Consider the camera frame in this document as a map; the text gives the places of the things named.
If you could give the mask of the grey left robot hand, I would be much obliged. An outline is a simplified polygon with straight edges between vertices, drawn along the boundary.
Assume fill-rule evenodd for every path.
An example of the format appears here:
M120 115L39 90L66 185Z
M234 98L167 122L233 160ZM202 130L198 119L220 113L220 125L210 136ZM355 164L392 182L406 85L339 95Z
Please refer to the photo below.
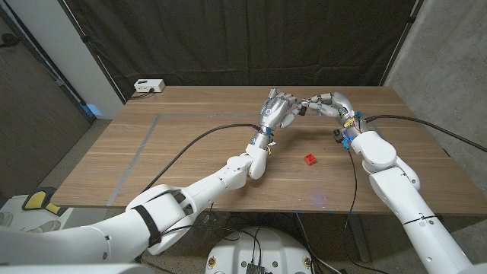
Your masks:
M277 127L290 126L301 111L301 101L292 94L272 88L259 113L258 133L270 136Z

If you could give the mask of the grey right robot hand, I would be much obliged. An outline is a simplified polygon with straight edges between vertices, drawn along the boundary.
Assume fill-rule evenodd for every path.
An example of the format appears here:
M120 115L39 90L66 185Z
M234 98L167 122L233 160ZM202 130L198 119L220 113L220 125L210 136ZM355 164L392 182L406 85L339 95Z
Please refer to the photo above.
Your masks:
M361 112L355 111L349 99L339 92L319 94L301 102L303 107L317 111L321 116L336 119L342 127L342 137L352 142L368 127L362 122Z

